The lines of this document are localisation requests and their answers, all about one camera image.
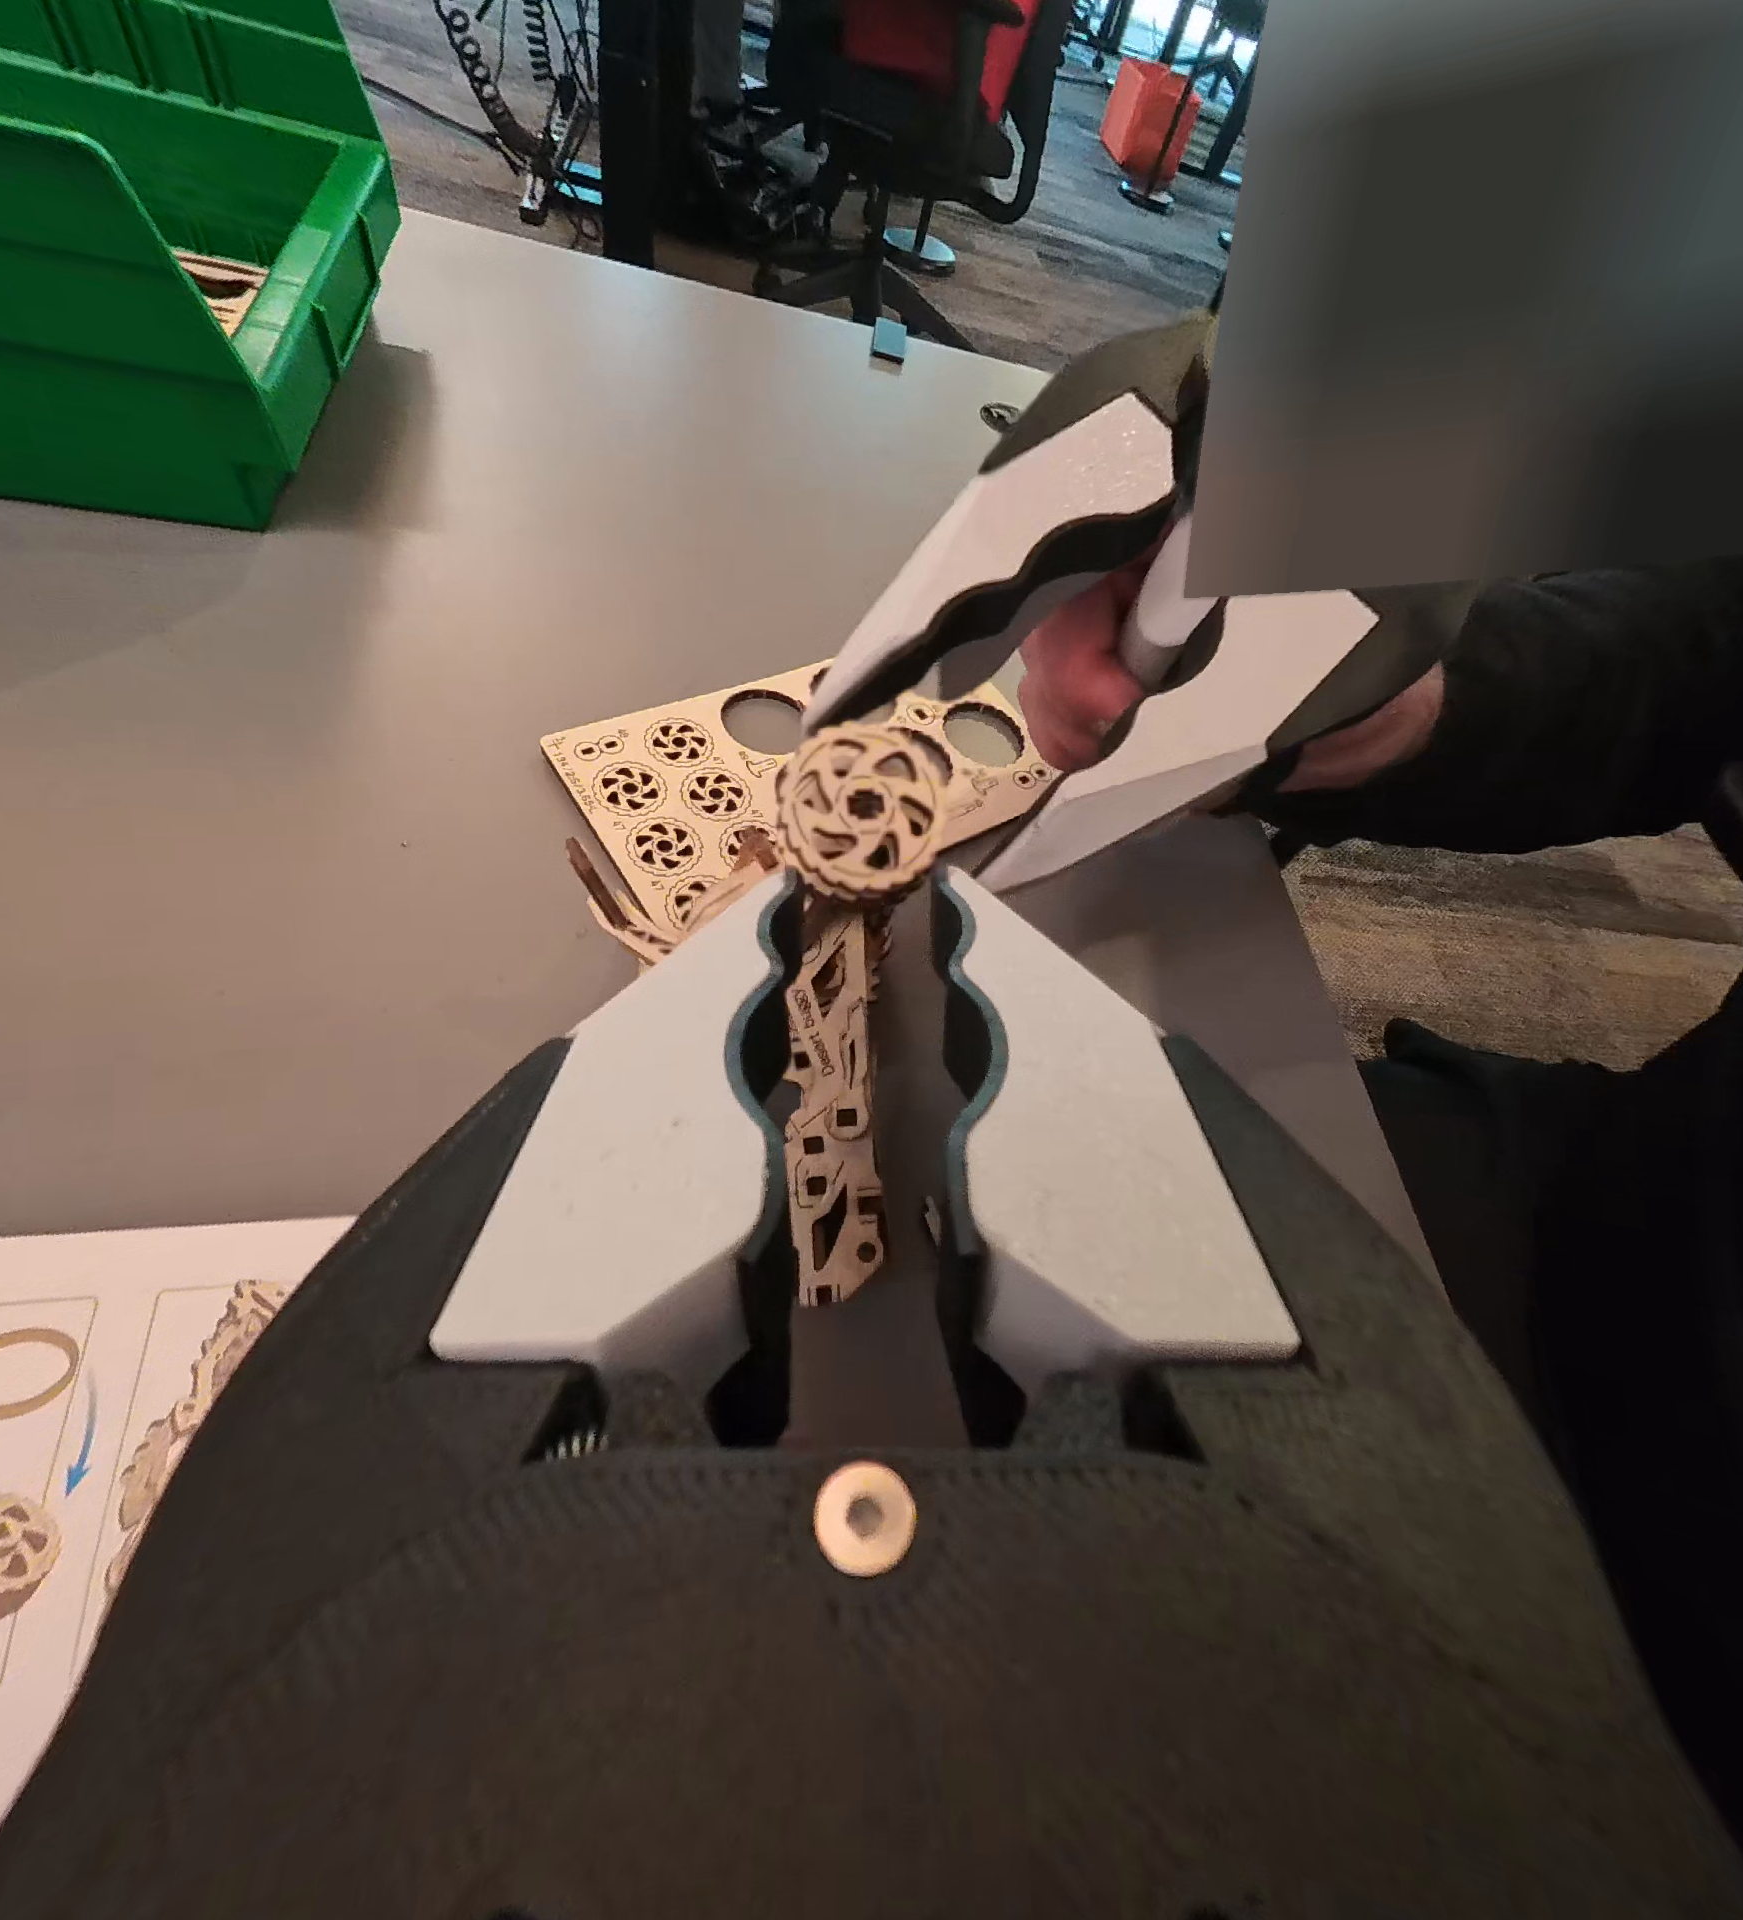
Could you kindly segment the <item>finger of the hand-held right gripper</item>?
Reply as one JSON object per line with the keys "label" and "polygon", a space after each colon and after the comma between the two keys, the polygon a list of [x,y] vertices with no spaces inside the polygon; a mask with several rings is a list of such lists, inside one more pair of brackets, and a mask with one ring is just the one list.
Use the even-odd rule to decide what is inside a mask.
{"label": "finger of the hand-held right gripper", "polygon": [[809,733],[914,690],[977,690],[1039,618],[1147,551],[1176,492],[1174,433],[1134,393],[982,472],[837,649]]}
{"label": "finger of the hand-held right gripper", "polygon": [[1344,589],[1231,600],[1203,670],[1147,696],[1110,753],[1058,781],[985,861],[985,886],[1023,890],[1219,800],[1375,626],[1375,608]]}

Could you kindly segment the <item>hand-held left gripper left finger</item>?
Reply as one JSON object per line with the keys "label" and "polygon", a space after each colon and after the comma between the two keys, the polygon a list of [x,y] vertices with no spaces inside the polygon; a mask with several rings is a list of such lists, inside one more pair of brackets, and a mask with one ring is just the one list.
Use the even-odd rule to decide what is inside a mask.
{"label": "hand-held left gripper left finger", "polygon": [[787,1429],[796,878],[772,875],[570,1037],[439,1310],[471,1365],[663,1376],[724,1445]]}

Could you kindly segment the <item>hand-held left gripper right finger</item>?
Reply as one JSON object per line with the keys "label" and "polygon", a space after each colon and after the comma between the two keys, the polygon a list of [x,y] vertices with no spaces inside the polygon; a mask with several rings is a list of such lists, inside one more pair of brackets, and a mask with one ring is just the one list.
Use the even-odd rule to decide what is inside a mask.
{"label": "hand-held left gripper right finger", "polygon": [[961,1415],[1006,1445],[1052,1381],[1300,1351],[1162,1031],[975,877],[931,878],[944,1161],[938,1321]]}

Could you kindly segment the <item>wooden buggy model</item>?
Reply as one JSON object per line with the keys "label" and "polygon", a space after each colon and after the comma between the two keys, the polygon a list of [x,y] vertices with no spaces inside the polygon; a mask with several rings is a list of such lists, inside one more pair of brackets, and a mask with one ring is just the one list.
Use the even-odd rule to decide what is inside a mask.
{"label": "wooden buggy model", "polygon": [[[772,828],[745,829],[736,867],[701,896],[676,937],[631,918],[574,840],[570,867],[583,882],[592,918],[643,969],[656,967],[787,863]],[[854,909],[824,900],[803,885],[801,959],[785,986],[787,1069],[796,1106],[785,1126],[790,1225],[798,1301],[850,1299],[886,1258],[883,1182],[875,1160],[875,1051],[871,1008],[889,939],[893,905]]]}

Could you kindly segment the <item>wooden gear wheel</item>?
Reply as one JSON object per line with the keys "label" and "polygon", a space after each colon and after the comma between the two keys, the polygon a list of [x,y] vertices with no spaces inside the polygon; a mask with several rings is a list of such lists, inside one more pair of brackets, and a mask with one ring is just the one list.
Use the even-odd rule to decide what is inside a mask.
{"label": "wooden gear wheel", "polygon": [[931,757],[898,729],[819,729],[779,771],[783,856],[824,900],[880,909],[905,899],[931,877],[947,822]]}

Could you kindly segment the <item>wooden parts sheet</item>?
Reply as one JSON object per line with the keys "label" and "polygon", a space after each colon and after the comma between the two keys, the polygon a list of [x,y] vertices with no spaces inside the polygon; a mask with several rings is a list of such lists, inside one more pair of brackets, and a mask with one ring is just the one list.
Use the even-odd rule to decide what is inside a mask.
{"label": "wooden parts sheet", "polygon": [[[683,932],[724,882],[745,829],[774,822],[774,787],[826,663],[543,735],[540,753],[619,882],[621,909]],[[874,714],[926,748],[950,798],[953,846],[1021,820],[1052,781],[996,685],[947,703],[922,691]]]}

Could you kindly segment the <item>paper instruction booklet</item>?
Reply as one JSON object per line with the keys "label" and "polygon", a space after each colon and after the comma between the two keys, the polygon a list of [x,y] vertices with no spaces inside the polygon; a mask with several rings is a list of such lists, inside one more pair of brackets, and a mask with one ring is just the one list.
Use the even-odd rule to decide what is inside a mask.
{"label": "paper instruction booklet", "polygon": [[348,1217],[0,1238],[0,1494],[52,1570],[0,1619],[0,1691],[62,1693],[232,1374]]}

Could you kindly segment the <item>person's right forearm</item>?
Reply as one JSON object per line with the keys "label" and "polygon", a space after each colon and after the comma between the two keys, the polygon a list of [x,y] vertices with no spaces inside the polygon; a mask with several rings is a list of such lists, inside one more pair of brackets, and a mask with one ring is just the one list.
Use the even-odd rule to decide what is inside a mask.
{"label": "person's right forearm", "polygon": [[1524,854],[1698,822],[1743,764],[1743,557],[1482,589],[1425,675],[1253,776],[1319,848]]}

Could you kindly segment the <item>spare wooden parts pile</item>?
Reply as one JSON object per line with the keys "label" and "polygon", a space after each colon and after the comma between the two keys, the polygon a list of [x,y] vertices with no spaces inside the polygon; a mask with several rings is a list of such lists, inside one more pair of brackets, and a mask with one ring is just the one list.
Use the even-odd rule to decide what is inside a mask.
{"label": "spare wooden parts pile", "polygon": [[265,290],[268,267],[189,249],[173,249],[173,259],[204,298],[222,332],[236,338]]}

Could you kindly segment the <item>person's right hand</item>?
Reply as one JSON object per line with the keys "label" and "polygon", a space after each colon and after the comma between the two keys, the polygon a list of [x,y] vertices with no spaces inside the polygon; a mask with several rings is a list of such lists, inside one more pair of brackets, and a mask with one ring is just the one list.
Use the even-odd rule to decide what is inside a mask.
{"label": "person's right hand", "polygon": [[1018,652],[1018,710],[1039,755],[1060,774],[1099,761],[1109,733],[1144,696],[1118,654],[1144,573],[1126,566],[1078,590]]}

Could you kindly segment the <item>small red crate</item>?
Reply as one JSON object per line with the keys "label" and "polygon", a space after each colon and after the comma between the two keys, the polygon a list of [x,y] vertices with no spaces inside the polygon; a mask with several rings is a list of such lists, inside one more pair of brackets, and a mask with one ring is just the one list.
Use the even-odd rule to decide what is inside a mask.
{"label": "small red crate", "polygon": [[1099,140],[1130,180],[1170,183],[1199,111],[1201,96],[1192,70],[1125,57],[1099,120]]}

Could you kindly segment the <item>black and red office chair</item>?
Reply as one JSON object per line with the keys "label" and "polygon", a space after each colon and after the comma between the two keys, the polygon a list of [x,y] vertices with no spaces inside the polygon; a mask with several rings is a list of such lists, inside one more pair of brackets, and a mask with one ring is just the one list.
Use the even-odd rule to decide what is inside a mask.
{"label": "black and red office chair", "polygon": [[801,194],[818,226],[766,244],[754,293],[805,311],[843,306],[855,324],[902,324],[973,351],[905,278],[889,206],[1016,223],[1040,181],[1069,30],[1058,2],[779,4],[767,88],[821,145]]}

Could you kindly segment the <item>green object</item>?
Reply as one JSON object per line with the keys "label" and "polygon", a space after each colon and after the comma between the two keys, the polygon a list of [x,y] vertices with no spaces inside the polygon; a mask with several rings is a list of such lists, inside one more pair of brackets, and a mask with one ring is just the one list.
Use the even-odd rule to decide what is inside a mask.
{"label": "green object", "polygon": [[0,496],[265,529],[399,226],[331,4],[0,2]]}

